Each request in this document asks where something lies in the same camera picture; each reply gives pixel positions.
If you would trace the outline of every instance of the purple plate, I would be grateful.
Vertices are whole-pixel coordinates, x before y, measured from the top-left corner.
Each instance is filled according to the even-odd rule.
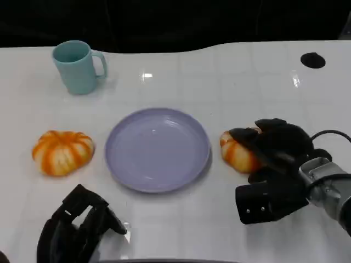
[[[201,174],[210,157],[210,142],[191,116],[170,108],[149,108],[114,127],[105,157],[112,176],[125,186],[167,192]]]

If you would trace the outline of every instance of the mug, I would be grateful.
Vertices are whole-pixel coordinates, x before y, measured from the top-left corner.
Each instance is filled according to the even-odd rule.
[[[101,52],[92,51],[90,46],[83,41],[73,40],[61,43],[54,48],[52,56],[61,79],[71,94],[88,94],[97,87],[97,79],[107,76],[104,55]],[[103,75],[97,76],[92,56],[101,59],[104,68]]]

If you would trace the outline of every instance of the white table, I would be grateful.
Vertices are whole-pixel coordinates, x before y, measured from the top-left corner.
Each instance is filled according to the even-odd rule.
[[[109,77],[86,96],[67,93],[51,50],[0,49],[0,250],[12,263],[35,262],[45,221],[79,183],[100,194],[132,225],[131,243],[121,249],[114,248],[114,235],[107,236],[104,259],[351,261],[351,238],[312,205],[278,222],[243,225],[235,187],[247,181],[222,161],[218,141],[227,129],[273,117],[301,125],[311,135],[322,129],[351,134],[351,42],[235,43],[188,53],[106,53]],[[303,66],[300,56],[307,52],[322,55],[326,66]],[[144,195],[112,179],[103,149],[123,117],[156,106],[178,108],[198,119],[210,137],[213,163],[207,176],[190,187]],[[42,176],[31,160],[31,147],[49,129],[90,135],[97,146],[93,160],[67,178]],[[351,145],[344,138],[325,135],[316,145],[351,171]]]

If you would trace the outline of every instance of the mug handle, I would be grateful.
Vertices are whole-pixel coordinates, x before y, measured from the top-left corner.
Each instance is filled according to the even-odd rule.
[[[97,79],[106,78],[107,77],[107,64],[106,64],[106,59],[105,59],[104,55],[101,52],[93,51],[92,56],[99,57],[101,59],[101,62],[103,63],[104,74],[97,75]]]

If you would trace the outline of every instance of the pumpkin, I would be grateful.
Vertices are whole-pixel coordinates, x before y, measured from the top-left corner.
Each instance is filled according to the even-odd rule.
[[[253,152],[235,141],[228,131],[222,134],[219,143],[222,158],[238,172],[250,174],[262,167]]]
[[[93,140],[84,133],[50,130],[32,150],[32,158],[43,174],[65,176],[93,157]]]

